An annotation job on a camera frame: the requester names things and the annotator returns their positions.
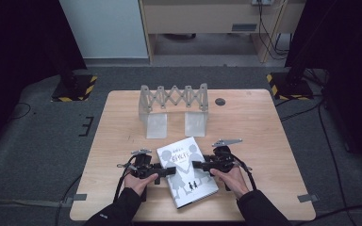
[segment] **hazard stripe tape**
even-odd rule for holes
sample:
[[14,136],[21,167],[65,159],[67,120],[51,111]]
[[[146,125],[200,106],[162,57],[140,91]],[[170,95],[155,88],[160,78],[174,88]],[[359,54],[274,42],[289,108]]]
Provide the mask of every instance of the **hazard stripe tape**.
[[63,96],[63,97],[58,97],[58,98],[52,99],[52,101],[54,101],[54,102],[86,101],[91,95],[91,92],[93,90],[93,87],[95,86],[95,81],[97,78],[98,78],[98,76],[93,76],[90,79],[90,83],[89,83],[87,89],[85,90],[85,94],[83,96],[73,97],[73,98]]
[[274,80],[272,79],[271,74],[267,74],[267,81],[269,81],[272,95],[274,96],[274,98],[276,100],[278,100],[278,99],[281,99],[281,100],[310,100],[313,98],[312,96],[303,96],[303,95],[281,95],[278,92],[277,86],[275,86],[275,83],[274,83]]
[[279,99],[280,95],[278,95],[278,88],[277,86],[275,86],[274,80],[272,80],[272,75],[271,74],[267,74],[267,81],[269,81],[271,90],[272,90],[272,95],[274,96],[275,99]]

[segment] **tripod base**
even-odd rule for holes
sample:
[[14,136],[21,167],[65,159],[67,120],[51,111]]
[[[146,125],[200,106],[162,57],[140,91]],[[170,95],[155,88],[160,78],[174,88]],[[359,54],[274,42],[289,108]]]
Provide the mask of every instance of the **tripod base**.
[[95,80],[95,75],[75,75],[77,81],[76,89],[67,89],[63,82],[58,83],[57,88],[52,94],[53,102],[71,102],[71,101],[85,101],[90,96]]
[[271,86],[275,99],[284,100],[307,100],[313,99],[313,91],[304,80],[299,81],[296,86],[287,83],[288,73],[267,74],[267,80]]

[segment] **electrical outlet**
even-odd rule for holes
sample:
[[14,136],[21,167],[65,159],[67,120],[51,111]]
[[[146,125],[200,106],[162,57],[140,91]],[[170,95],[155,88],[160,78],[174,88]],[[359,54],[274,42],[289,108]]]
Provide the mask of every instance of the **electrical outlet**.
[[260,3],[262,6],[271,6],[274,0],[252,0],[253,6],[258,6]]

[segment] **dark curtain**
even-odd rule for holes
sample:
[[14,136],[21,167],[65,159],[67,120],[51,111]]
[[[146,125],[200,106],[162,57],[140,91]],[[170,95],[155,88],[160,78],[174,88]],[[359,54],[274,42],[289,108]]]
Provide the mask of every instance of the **dark curtain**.
[[307,0],[286,66],[298,61],[330,72],[328,109],[348,150],[362,153],[362,1]]
[[0,0],[0,131],[24,87],[58,74],[54,56],[86,68],[59,1]]

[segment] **round black object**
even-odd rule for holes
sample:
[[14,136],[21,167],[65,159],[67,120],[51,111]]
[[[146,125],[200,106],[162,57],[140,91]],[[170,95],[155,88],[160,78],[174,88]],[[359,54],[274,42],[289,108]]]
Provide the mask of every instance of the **round black object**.
[[217,98],[214,103],[216,103],[216,105],[225,105],[225,100],[223,98]]

